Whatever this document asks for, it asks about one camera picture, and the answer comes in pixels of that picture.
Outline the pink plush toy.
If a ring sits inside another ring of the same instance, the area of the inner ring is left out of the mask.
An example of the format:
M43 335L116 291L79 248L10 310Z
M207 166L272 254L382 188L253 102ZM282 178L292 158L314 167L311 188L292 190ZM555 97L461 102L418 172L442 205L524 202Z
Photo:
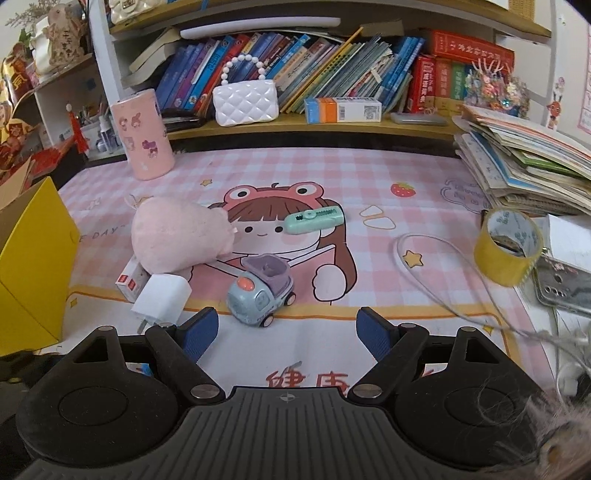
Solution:
M236 229L228 212L189 200L148 197L131 223L133 254L149 274L168 274L232 252Z

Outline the pink cylindrical container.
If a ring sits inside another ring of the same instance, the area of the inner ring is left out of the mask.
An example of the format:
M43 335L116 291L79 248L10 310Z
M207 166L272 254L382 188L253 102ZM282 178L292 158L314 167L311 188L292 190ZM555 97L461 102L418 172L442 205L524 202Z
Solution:
M127 161L138 180L152 180L174 168L174 154L154 89L120 100L110 110Z

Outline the white orange medicine box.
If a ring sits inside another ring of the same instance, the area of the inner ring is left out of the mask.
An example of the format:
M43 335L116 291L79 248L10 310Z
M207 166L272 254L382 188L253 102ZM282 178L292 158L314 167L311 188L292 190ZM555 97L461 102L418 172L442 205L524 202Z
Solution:
M304 100L308 124L380 123L382 103L367 97L325 97Z

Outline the white power adapter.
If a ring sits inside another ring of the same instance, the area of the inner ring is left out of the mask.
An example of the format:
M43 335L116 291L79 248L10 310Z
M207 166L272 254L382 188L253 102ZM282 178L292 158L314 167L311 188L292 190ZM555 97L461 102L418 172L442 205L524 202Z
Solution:
M152 275L134 302L131 311L140 320L142 334L150 326L178 325L192 289L183 277L174 274Z

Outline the grey toy car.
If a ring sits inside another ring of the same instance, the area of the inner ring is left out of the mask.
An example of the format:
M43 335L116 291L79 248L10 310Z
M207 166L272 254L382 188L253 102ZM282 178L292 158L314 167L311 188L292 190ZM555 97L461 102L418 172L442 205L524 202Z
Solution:
M286 260L273 254L249 256L228 289L226 305L247 326L269 327L277 310L294 304L294 277Z

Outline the pink checkered table mat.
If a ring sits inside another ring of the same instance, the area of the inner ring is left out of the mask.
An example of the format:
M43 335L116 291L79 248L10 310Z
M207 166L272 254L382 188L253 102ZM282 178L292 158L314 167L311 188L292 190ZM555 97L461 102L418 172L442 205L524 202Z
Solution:
M66 354L108 326L144 335L211 307L194 360L235 386L353 390L376 363L363 322L433 335L482 334L537 384L553 375L514 282L491 282L484 197L455 159L319 148L179 156L135 178L125 162L89 168L59 191L80 231L65 307Z

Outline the white pen holder box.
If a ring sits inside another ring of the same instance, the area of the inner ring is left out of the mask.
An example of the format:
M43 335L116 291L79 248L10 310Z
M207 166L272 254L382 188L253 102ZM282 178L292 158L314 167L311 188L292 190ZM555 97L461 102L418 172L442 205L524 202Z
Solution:
M111 152L102 151L102 145L99 143L99 116L107 115L107 118L111 124L111 144L113 150ZM88 144L89 149L86 154L89 158L97 157L100 154L116 153L121 150L120 142L112 125L112 119L109 113L97 114L90 119L90 122L81 127L82 134Z

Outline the stack of paper booklets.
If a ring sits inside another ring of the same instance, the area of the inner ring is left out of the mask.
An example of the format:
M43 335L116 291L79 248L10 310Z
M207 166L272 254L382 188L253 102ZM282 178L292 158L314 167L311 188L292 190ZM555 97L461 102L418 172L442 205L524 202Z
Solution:
M465 106L456 153L494 207L531 215L590 213L590 149L537 123Z

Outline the blue packet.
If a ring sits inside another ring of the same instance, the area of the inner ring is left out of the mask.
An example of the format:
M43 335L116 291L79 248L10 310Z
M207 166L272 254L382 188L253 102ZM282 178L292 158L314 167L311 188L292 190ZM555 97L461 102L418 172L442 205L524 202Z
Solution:
M139 373L139 374L142 374L142 375L148 376L148 377L152 376L151 369L147 363L127 362L126 367L128 370L130 370L134 373Z

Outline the cream quilted handbag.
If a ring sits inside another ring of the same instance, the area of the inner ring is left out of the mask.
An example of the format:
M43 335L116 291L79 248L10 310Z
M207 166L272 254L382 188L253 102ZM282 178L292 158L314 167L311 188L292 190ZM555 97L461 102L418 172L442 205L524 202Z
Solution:
M165 4L163 0L109 0L110 20L114 25L135 18Z

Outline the yellow tape roll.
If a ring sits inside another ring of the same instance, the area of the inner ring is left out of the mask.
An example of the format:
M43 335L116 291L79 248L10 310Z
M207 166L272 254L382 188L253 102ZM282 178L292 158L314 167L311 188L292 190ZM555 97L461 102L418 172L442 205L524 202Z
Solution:
M530 275L543 247L543 235L527 215L493 209L484 217L474 260L480 273L492 282L515 287Z

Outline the white quilted pearl handbag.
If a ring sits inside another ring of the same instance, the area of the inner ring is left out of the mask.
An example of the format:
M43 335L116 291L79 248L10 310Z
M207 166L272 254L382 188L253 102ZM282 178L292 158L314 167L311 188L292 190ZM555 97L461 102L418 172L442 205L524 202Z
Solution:
M242 62L256 66L256 80L228 81L229 72ZM213 89L215 121L221 127L233 127L276 120L280 114L276 83L266 78L266 68L250 54L233 56L224 64L221 84Z

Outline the white spray bottle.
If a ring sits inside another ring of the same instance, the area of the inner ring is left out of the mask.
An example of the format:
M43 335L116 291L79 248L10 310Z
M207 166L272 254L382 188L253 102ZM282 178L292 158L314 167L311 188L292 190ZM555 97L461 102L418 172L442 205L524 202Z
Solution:
M102 145L102 151L111 152L113 150L110 138L111 124L107 115L99 116L99 143Z

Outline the phone in clear case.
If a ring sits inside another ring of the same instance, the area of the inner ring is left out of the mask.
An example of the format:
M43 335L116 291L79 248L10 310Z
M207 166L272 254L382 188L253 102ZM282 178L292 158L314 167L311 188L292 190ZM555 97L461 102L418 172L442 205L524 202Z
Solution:
M588 271L542 255L533 269L533 279L541 304L590 316L591 275Z

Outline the small white red box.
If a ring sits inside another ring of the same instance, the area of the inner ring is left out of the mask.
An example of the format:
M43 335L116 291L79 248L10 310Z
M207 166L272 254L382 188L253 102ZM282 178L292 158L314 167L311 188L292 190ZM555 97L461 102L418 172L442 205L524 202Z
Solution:
M132 256L115 281L115 286L130 303L134 303L145 287L150 274L142 267L135 256Z

